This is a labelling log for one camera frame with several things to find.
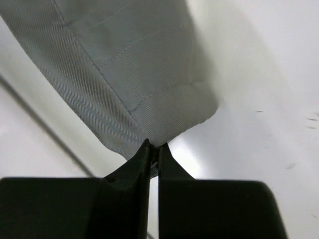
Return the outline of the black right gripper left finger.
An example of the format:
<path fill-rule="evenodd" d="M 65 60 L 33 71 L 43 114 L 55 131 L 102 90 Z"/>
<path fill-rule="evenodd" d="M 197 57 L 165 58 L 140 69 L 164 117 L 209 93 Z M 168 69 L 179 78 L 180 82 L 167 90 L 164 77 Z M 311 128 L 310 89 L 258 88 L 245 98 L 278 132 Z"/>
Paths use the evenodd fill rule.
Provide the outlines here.
<path fill-rule="evenodd" d="M 151 146 L 103 178 L 3 178 L 3 239 L 144 239 Z"/>

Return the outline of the grey skirt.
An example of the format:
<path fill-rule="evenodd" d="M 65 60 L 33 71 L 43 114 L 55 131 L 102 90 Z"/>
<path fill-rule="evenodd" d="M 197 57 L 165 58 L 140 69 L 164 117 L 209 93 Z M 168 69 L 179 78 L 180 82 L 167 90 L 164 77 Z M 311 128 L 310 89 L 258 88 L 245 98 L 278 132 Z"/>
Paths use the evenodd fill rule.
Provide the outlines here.
<path fill-rule="evenodd" d="M 102 155 L 85 163 L 92 175 L 218 108 L 184 0 L 3 0 L 0 15 L 71 118 L 101 142 Z"/>

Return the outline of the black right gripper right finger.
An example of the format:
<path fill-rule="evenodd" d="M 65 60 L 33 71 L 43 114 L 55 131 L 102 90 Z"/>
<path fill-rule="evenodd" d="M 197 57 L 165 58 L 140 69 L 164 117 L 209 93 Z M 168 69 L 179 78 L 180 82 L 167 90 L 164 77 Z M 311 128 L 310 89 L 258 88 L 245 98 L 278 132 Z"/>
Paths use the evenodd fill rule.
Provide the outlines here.
<path fill-rule="evenodd" d="M 159 150 L 161 239 L 285 239 L 275 197 L 259 181 L 199 180 Z"/>

